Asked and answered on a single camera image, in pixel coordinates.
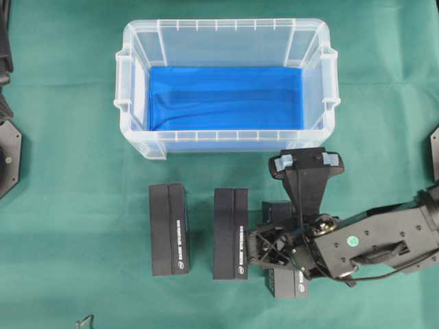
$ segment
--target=black rectangular block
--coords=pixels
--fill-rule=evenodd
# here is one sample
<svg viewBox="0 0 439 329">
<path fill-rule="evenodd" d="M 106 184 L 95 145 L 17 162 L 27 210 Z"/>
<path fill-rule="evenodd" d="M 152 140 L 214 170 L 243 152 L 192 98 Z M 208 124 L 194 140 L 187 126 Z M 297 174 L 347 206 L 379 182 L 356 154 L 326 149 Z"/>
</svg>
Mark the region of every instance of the black rectangular block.
<svg viewBox="0 0 439 329">
<path fill-rule="evenodd" d="M 185 193 L 182 184 L 150 186 L 153 276 L 189 273 Z"/>
<path fill-rule="evenodd" d="M 247 279 L 247 229 L 248 189 L 216 188 L 213 222 L 214 280 Z"/>
<path fill-rule="evenodd" d="M 265 284 L 276 299 L 308 296 L 308 280 L 299 270 L 268 269 Z"/>
</svg>

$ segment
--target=black cable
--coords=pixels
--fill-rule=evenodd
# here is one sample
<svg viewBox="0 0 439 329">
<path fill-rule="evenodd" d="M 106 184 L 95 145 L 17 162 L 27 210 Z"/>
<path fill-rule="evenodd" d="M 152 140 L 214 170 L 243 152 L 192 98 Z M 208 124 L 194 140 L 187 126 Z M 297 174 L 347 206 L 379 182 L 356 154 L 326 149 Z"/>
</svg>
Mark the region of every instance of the black cable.
<svg viewBox="0 0 439 329">
<path fill-rule="evenodd" d="M 389 276 L 393 276 L 394 274 L 397 274 L 405 269 L 408 269 L 409 267 L 412 267 L 418 263 L 423 262 L 424 260 L 432 257 L 436 252 L 439 252 L 439 249 L 435 249 L 432 252 L 427 253 L 427 255 L 425 256 L 419 256 L 417 259 L 413 260 L 412 262 L 409 262 L 408 264 L 399 267 L 398 269 L 395 269 L 394 271 L 387 273 L 387 274 L 383 274 L 382 276 L 368 276 L 368 277 L 364 277 L 364 278 L 351 278 L 351 279 L 339 279 L 342 280 L 343 282 L 358 282 L 358 281 L 373 281 L 373 280 L 380 280 L 380 279 L 385 279 L 388 278 Z"/>
</svg>

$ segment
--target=green cloth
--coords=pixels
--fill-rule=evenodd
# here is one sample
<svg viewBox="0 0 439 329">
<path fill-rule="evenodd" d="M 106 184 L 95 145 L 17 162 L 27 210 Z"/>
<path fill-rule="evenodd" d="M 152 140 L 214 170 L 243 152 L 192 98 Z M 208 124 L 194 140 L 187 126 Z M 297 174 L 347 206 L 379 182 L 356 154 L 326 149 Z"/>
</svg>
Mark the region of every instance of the green cloth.
<svg viewBox="0 0 439 329">
<path fill-rule="evenodd" d="M 439 267 L 350 289 L 315 280 L 305 300 L 275 300 L 262 272 L 214 282 L 213 189 L 286 199 L 273 154 L 171 154 L 149 161 L 119 131 L 115 53 L 134 19 L 315 17 L 339 51 L 341 105 L 324 144 L 346 172 L 322 210 L 341 218 L 410 200 L 432 183 L 439 125 L 434 0 L 12 0 L 16 71 L 4 88 L 23 132 L 20 183 L 0 201 L 0 327 L 74 328 L 89 313 L 110 328 L 437 328 Z M 153 278 L 149 184 L 183 182 L 191 273 Z M 386 272 L 363 268 L 362 275 Z"/>
</svg>

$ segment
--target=blue cloth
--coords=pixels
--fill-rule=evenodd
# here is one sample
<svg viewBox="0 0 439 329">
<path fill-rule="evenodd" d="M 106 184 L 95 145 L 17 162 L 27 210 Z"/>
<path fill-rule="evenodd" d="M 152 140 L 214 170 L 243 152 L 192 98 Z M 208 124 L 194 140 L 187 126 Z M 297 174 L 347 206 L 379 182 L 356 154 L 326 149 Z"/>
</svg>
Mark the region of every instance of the blue cloth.
<svg viewBox="0 0 439 329">
<path fill-rule="evenodd" d="M 152 67 L 148 130 L 303 128 L 300 69 Z"/>
</svg>

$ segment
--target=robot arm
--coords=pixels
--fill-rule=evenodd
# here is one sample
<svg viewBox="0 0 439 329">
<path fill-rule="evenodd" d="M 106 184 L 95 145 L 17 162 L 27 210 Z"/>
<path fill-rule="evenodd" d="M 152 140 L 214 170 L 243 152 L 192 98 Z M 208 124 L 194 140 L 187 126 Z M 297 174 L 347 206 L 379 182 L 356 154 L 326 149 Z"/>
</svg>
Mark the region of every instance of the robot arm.
<svg viewBox="0 0 439 329">
<path fill-rule="evenodd" d="M 308 280 L 326 277 L 352 287 L 439 261 L 439 186 L 420 191 L 413 201 L 340 221 L 320 213 L 328 179 L 344 171 L 337 153 L 323 147 L 284 150 L 269 160 L 269 169 L 273 178 L 283 181 L 291 203 L 268 204 L 271 210 L 264 212 L 264 225 L 248 233 L 253 265 L 299 271 Z M 378 263 L 394 271 L 352 277 L 361 265 Z"/>
</svg>

